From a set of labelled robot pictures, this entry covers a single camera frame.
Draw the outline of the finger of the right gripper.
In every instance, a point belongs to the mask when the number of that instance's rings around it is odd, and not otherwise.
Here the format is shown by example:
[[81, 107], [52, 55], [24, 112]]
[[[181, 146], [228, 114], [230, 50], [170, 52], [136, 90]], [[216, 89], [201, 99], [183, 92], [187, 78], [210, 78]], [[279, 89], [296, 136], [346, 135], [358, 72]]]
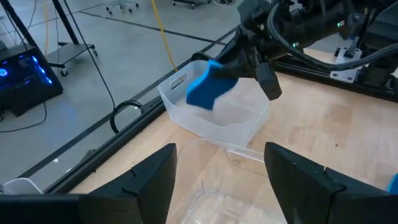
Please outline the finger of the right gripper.
[[270, 101], [278, 99], [282, 90], [272, 65], [269, 62], [262, 62], [257, 65], [255, 71], [256, 80], [268, 99]]
[[255, 69], [245, 60], [215, 61], [216, 78], [255, 78]]

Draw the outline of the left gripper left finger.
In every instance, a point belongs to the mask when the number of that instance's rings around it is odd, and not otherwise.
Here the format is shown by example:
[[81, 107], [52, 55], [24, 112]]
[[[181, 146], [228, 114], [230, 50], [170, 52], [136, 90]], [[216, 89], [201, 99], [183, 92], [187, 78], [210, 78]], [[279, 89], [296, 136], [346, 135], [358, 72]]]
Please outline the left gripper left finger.
[[91, 192], [90, 223], [165, 223], [175, 186], [177, 146], [168, 143]]

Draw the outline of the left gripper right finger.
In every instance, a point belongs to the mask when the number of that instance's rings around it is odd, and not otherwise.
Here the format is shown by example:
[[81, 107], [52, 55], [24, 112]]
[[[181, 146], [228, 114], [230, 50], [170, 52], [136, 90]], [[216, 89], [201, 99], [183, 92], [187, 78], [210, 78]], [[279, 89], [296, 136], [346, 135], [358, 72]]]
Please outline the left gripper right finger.
[[264, 148], [269, 181], [287, 223], [388, 223], [389, 194], [274, 142]]

